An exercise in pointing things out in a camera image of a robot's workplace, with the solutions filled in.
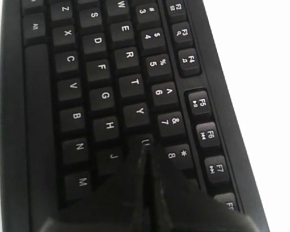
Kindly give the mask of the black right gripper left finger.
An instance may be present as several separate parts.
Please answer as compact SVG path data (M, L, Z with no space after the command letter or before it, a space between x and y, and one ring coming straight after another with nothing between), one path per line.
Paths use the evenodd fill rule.
M42 232L149 232L144 180L150 145L136 144L122 166L96 191L50 216Z

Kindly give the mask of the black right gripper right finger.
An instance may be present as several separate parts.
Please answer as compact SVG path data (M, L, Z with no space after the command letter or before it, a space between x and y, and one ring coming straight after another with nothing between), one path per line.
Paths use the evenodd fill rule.
M257 232L251 217L202 192L178 170L160 144L148 150L155 229L158 232Z

